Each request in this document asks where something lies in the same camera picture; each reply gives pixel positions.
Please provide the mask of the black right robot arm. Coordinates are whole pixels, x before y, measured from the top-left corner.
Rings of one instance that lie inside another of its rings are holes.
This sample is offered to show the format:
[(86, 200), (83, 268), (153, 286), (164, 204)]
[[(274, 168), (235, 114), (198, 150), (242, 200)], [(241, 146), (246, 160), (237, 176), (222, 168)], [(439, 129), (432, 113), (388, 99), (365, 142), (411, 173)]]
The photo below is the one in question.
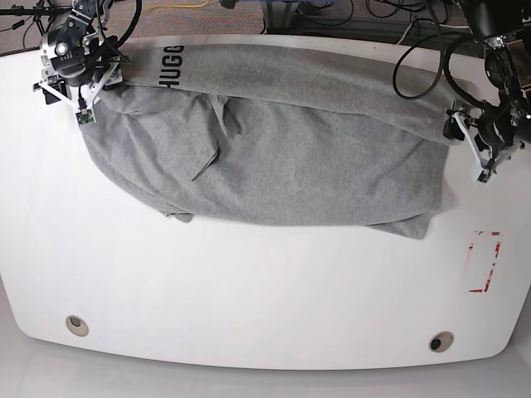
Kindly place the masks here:
[(79, 124), (94, 120), (98, 94), (123, 80), (121, 66), (129, 58), (120, 47), (136, 28), (143, 3), (135, 3), (134, 15), (121, 37), (105, 34), (111, 1), (74, 1), (61, 27), (42, 36), (39, 47), (41, 79), (33, 85), (47, 104), (65, 102)]

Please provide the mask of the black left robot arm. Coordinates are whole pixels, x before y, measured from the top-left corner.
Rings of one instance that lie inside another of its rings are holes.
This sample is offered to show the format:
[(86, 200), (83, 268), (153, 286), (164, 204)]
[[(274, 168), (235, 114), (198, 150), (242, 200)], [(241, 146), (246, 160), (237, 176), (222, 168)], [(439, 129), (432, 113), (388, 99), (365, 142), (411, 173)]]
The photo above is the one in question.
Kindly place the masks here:
[[(458, 95), (448, 109), (443, 135), (467, 141), (486, 182), (498, 166), (530, 141), (530, 3), (528, 1), (460, 1), (467, 32), (450, 44), (439, 43), (438, 80)], [(468, 42), (484, 47), (485, 74), (498, 90), (499, 104), (476, 99), (453, 79), (455, 50)]]

